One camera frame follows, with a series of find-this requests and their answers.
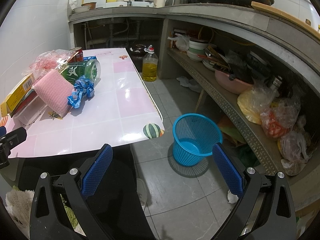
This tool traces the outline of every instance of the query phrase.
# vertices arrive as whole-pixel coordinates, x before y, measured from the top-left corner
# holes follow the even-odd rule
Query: yellow box
[[[5,100],[1,103],[1,116],[5,117],[12,113],[24,95],[31,89],[35,82],[33,73],[25,76],[7,95]]]

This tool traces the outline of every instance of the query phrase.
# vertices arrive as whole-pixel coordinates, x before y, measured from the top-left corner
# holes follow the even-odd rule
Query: shelf
[[[177,49],[168,49],[167,53],[200,84],[230,118],[266,169],[266,173],[274,175],[278,171],[284,172],[276,142],[267,138],[260,125],[246,119],[237,104],[238,96],[221,87],[214,72],[207,69],[202,62],[191,60]]]

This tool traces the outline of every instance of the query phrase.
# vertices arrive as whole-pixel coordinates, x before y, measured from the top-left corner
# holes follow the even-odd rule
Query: white bowl
[[[87,12],[90,10],[90,5],[85,5],[85,6],[80,6],[80,7],[77,7],[77,8],[74,8],[73,11],[75,13],[79,13],[79,12]]]
[[[188,56],[190,59],[192,59],[192,60],[194,60],[194,61],[198,61],[198,62],[202,61],[202,58],[199,58],[197,55],[198,55],[198,54],[193,53],[193,52],[187,50],[187,56]]]
[[[208,41],[204,40],[190,40],[189,41],[189,47],[192,49],[205,49],[208,46]]]

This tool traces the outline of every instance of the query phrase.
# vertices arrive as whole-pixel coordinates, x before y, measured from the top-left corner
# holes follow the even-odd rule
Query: blue plastic basket
[[[222,143],[218,126],[201,114],[184,114],[173,124],[173,157],[183,166],[194,166],[212,155],[215,143]]]

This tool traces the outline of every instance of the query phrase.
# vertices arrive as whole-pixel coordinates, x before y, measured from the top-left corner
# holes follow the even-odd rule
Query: pink bowl
[[[226,89],[229,92],[234,93],[236,95],[239,95],[243,91],[252,87],[251,84],[245,83],[239,79],[235,79],[235,80],[230,81],[229,74],[226,74],[226,73],[219,71],[219,70],[216,70],[214,72],[214,75],[215,75],[216,80],[220,86],[222,86],[224,89]]]

